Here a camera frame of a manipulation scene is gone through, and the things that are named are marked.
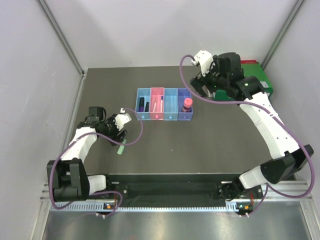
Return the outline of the purple drawer box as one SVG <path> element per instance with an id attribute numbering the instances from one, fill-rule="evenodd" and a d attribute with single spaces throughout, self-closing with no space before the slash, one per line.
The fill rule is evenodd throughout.
<path id="1" fill-rule="evenodd" d="M 178 120 L 179 121 L 190 121 L 193 117 L 193 104 L 190 112 L 182 112 L 182 107 L 185 98 L 191 98 L 191 93 L 186 88 L 178 88 Z"/>

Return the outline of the pink cap pen tube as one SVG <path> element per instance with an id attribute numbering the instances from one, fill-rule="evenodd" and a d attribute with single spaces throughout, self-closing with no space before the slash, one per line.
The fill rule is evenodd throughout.
<path id="1" fill-rule="evenodd" d="M 183 101 L 181 111 L 183 113 L 189 113 L 192 110 L 193 100 L 190 97 L 187 97 Z"/>

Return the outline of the sky blue drawer box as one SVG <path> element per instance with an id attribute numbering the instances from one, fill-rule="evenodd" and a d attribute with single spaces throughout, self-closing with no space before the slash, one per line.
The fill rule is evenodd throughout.
<path id="1" fill-rule="evenodd" d="M 178 120 L 178 89 L 165 88 L 164 89 L 164 120 L 177 121 Z"/>

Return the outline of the light blue drawer box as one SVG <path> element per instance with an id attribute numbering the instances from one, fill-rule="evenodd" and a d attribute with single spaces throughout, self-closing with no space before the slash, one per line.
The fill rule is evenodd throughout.
<path id="1" fill-rule="evenodd" d="M 135 101 L 135 111 L 140 116 L 142 121 L 149 121 L 151 103 L 151 88 L 138 88 Z"/>

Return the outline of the white blue marker pen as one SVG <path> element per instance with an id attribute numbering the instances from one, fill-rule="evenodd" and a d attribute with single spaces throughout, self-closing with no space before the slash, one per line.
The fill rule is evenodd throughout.
<path id="1" fill-rule="evenodd" d="M 161 100 L 160 100 L 160 112 L 161 113 L 163 112 L 163 105 L 164 105 L 164 99 L 161 98 Z"/>

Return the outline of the pink drawer box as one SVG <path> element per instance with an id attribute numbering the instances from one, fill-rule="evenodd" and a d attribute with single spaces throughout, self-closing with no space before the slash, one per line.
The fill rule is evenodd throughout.
<path id="1" fill-rule="evenodd" d="M 164 120 L 164 93 L 163 87 L 152 87 L 150 90 L 150 119 L 151 120 Z M 161 98 L 163 98 L 163 112 L 160 112 Z M 153 112 L 154 101 L 157 99 L 156 112 Z"/>

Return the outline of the blue cap black highlighter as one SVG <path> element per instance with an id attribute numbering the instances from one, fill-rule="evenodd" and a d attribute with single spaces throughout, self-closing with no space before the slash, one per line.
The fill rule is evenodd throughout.
<path id="1" fill-rule="evenodd" d="M 146 105 L 145 105 L 144 111 L 145 111 L 145 112 L 149 112 L 149 107 L 150 107 L 150 103 L 147 102 Z"/>

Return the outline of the purple cap black highlighter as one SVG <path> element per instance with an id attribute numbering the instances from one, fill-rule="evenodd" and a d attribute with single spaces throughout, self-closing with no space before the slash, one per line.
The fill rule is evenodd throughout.
<path id="1" fill-rule="evenodd" d="M 144 112 L 144 109 L 145 109 L 145 98 L 144 97 L 140 97 L 139 98 L 138 111 L 139 112 Z"/>

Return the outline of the white orange pen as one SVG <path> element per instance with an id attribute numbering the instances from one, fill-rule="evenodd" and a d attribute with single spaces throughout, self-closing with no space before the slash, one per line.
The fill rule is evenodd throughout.
<path id="1" fill-rule="evenodd" d="M 153 104 L 153 108 L 152 108 L 152 112 L 156 112 L 157 109 L 157 103 L 158 103 L 158 99 L 155 99 L 154 104 Z"/>

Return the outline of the green ring binder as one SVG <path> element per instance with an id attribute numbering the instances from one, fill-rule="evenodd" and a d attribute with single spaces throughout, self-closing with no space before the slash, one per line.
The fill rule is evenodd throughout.
<path id="1" fill-rule="evenodd" d="M 270 97 L 273 92 L 273 85 L 268 79 L 266 73 L 264 72 L 262 66 L 259 62 L 255 60 L 242 60 L 241 67 L 243 68 L 244 76 L 255 76 L 264 87 L 266 94 Z M 217 90 L 212 95 L 214 101 L 233 101 L 232 98 L 228 97 L 224 90 Z"/>

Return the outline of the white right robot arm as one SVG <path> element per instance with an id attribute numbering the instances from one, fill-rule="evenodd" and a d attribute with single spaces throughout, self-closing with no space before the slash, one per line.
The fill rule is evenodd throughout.
<path id="1" fill-rule="evenodd" d="M 231 182 L 232 197 L 245 198 L 254 187 L 277 184 L 309 163 L 314 151 L 300 143 L 273 109 L 265 86 L 246 75 L 235 52 L 212 55 L 200 50 L 191 58 L 200 72 L 190 80 L 196 96 L 208 103 L 237 105 L 253 122 L 266 143 L 271 160 L 240 174 Z"/>

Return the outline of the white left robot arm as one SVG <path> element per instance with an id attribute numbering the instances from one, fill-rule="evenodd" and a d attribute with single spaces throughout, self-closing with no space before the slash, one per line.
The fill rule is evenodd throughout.
<path id="1" fill-rule="evenodd" d="M 286 150 L 290 153 L 295 150 L 305 150 L 280 120 L 265 92 L 260 90 L 251 97 L 237 101 L 237 104 L 249 115 L 274 158 L 284 157 Z M 108 125 L 100 117 L 81 122 L 72 142 L 56 160 L 48 163 L 49 198 L 55 209 L 58 208 L 57 202 L 70 205 L 75 201 L 85 201 L 91 196 L 101 196 L 106 199 L 113 194 L 114 187 L 107 182 L 106 176 L 103 174 L 88 176 L 83 164 L 98 137 L 123 146 L 123 143 L 116 141 L 111 133 L 103 133 L 103 130 L 108 130 Z"/>

